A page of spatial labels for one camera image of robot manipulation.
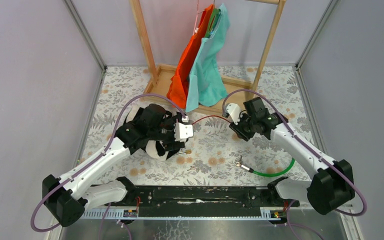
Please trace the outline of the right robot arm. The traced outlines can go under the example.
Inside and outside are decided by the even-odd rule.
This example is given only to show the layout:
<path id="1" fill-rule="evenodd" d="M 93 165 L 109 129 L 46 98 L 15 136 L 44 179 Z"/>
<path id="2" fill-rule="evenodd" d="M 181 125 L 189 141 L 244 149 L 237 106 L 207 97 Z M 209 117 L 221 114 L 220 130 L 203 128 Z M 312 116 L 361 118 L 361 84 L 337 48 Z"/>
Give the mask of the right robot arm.
<path id="1" fill-rule="evenodd" d="M 319 214 L 326 215 L 355 197 L 353 170 L 349 162 L 335 160 L 316 148 L 282 114 L 269 112 L 261 98 L 255 97 L 243 105 L 244 110 L 236 103 L 223 108 L 223 116 L 231 118 L 229 127 L 237 136 L 245 141 L 255 134 L 266 137 L 288 152 L 310 178 L 293 180 L 282 177 L 273 181 L 273 188 L 266 193 L 271 205 L 297 200 L 309 203 Z"/>

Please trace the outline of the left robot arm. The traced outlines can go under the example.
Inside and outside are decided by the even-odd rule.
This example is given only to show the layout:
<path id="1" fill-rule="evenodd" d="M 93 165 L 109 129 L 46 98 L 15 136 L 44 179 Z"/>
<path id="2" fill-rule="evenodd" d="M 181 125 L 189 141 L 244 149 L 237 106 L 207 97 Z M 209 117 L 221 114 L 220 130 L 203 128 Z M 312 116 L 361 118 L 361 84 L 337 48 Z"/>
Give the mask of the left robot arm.
<path id="1" fill-rule="evenodd" d="M 58 225 L 68 227 L 91 208 L 112 202 L 132 204 L 135 192 L 121 180 L 94 186 L 94 182 L 119 161 L 138 150 L 149 157 L 167 160 L 193 137 L 187 115 L 172 113 L 161 105 L 133 106 L 123 124 L 104 146 L 70 171 L 42 181 L 42 201 Z"/>

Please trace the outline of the brass padlock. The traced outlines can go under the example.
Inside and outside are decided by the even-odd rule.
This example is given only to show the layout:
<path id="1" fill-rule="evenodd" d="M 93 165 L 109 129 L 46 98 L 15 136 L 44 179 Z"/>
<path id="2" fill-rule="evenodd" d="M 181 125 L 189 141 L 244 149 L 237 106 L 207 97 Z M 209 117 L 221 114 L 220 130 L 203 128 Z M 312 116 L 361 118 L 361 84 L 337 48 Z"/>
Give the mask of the brass padlock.
<path id="1" fill-rule="evenodd" d="M 191 153 L 192 153 L 192 150 L 191 149 L 187 149 L 187 150 L 184 150 L 184 151 L 177 152 L 176 155 L 182 156 L 182 155 L 189 155 Z"/>

